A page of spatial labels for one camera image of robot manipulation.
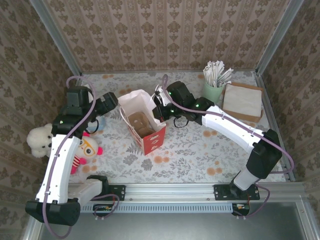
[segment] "plush doll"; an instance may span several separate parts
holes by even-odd
[[[26,137],[26,142],[31,148],[31,153],[36,158],[50,157],[53,137],[51,130],[52,124],[48,123],[45,126],[32,129]]]
[[[102,147],[89,134],[84,133],[80,145],[75,152],[72,163],[71,174],[75,174],[79,165],[87,164],[87,160],[93,159],[96,155],[103,153]]]

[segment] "mint green cup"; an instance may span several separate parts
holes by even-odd
[[[213,87],[207,84],[207,82],[204,83],[203,86],[203,92],[202,97],[209,99],[213,103],[217,104],[220,99],[220,95],[223,91],[224,87]]]

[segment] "damask wallpaper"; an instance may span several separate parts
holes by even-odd
[[[296,178],[320,219],[320,1],[303,2],[262,78]]]
[[[82,72],[254,69],[289,0],[45,0]]]
[[[53,120],[72,73],[28,0],[0,9],[0,239],[14,240],[47,164],[31,155],[27,134]]]

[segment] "floral tablecloth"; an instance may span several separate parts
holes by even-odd
[[[98,97],[114,92],[120,97],[133,90],[143,89],[150,95],[161,83],[161,73],[119,73],[84,75],[95,86]],[[204,76],[201,72],[167,73],[168,84],[184,82],[195,98],[201,96]],[[253,72],[234,72],[232,81],[256,85]],[[215,183],[230,182],[241,170],[249,155],[235,142],[219,132],[190,122],[175,128],[168,120],[164,144],[144,156],[135,144],[119,108],[105,115],[106,127],[92,137],[103,148],[103,154],[81,165],[70,177],[71,183],[81,183],[89,175],[107,176],[111,183]],[[248,125],[268,130],[266,115],[259,123]],[[284,182],[282,174],[270,175],[268,182]]]

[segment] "red and white paper bag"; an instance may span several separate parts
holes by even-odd
[[[160,122],[154,118],[152,110],[156,107],[151,96],[144,90],[135,90],[126,95],[118,98],[120,104],[120,114],[123,120],[128,125],[128,129],[142,149],[144,155],[151,153],[153,150],[159,148],[165,140],[166,123]],[[135,129],[130,125],[128,117],[131,114],[143,112],[148,118],[151,127],[155,130],[155,133],[141,138]]]

